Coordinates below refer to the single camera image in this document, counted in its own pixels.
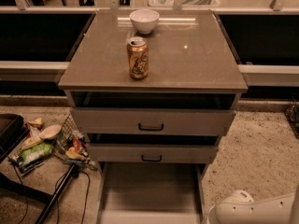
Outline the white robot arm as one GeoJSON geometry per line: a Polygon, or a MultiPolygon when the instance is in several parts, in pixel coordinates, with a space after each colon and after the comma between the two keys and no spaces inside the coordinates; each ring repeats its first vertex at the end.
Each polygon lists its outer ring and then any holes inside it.
{"type": "Polygon", "coordinates": [[[260,201],[236,190],[211,207],[201,224],[299,224],[299,186],[295,193],[260,201]]]}

